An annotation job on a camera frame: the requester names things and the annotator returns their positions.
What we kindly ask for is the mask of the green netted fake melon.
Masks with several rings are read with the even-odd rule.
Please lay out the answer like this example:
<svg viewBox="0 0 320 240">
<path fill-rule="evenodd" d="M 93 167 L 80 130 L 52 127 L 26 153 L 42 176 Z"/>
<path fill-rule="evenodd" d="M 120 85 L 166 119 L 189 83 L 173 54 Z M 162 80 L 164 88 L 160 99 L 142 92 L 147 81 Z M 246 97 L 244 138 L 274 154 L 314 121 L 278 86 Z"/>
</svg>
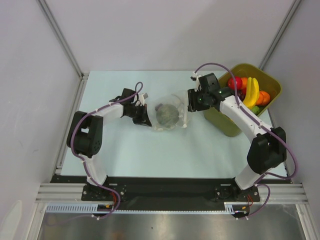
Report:
<svg viewBox="0 0 320 240">
<path fill-rule="evenodd" d="M 172 126 L 179 121 L 179 111 L 172 104 L 163 104 L 156 111 L 156 120 L 162 126 Z"/>
</svg>

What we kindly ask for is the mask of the clear zip top bag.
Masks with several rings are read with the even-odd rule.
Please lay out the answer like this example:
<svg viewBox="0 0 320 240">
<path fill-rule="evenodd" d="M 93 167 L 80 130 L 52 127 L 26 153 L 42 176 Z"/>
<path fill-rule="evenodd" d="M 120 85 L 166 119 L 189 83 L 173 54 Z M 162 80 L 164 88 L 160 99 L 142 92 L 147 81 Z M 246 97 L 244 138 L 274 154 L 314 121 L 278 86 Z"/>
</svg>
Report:
<svg viewBox="0 0 320 240">
<path fill-rule="evenodd" d="M 189 122 L 188 94 L 180 90 L 150 102 L 147 107 L 151 126 L 155 131 L 186 128 Z"/>
</svg>

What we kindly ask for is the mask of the yellow fake banana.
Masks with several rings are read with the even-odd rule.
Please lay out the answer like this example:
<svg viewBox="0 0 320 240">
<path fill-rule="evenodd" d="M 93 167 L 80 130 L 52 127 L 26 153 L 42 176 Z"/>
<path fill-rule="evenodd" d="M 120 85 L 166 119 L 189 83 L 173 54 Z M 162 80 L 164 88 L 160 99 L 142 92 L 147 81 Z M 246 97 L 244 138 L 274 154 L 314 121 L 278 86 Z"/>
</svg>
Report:
<svg viewBox="0 0 320 240">
<path fill-rule="evenodd" d="M 249 77 L 247 80 L 246 96 L 243 104 L 248 108 L 252 109 L 259 98 L 260 88 L 256 78 Z"/>
</svg>

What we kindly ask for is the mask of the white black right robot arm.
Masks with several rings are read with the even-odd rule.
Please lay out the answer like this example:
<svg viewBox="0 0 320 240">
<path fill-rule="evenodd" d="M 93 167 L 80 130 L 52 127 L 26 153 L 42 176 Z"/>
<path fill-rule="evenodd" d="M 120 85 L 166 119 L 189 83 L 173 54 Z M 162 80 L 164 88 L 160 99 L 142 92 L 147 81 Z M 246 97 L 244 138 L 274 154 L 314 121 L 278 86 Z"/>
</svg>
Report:
<svg viewBox="0 0 320 240">
<path fill-rule="evenodd" d="M 250 142 L 247 165 L 234 179 L 239 189 L 251 188 L 267 171 L 286 160 L 286 133 L 281 127 L 273 128 L 260 120 L 240 101 L 234 90 L 220 86 L 214 73 L 195 73 L 191 79 L 196 86 L 187 91 L 188 111 L 214 108 L 233 121 Z"/>
</svg>

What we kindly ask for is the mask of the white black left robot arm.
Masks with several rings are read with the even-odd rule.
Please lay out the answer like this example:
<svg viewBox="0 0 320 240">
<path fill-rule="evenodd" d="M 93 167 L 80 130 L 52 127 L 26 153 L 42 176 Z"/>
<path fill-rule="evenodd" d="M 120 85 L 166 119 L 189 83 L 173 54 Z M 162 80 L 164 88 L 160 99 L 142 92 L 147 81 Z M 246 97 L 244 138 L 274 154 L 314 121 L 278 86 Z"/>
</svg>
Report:
<svg viewBox="0 0 320 240">
<path fill-rule="evenodd" d="M 103 145 L 104 126 L 113 120 L 129 117 L 135 125 L 151 127 L 147 98 L 147 93 L 124 88 L 122 94 L 111 99 L 107 105 L 92 112 L 78 110 L 74 113 L 66 145 L 72 154 L 80 159 L 89 184 L 98 187 L 107 179 L 107 173 L 97 159 Z"/>
</svg>

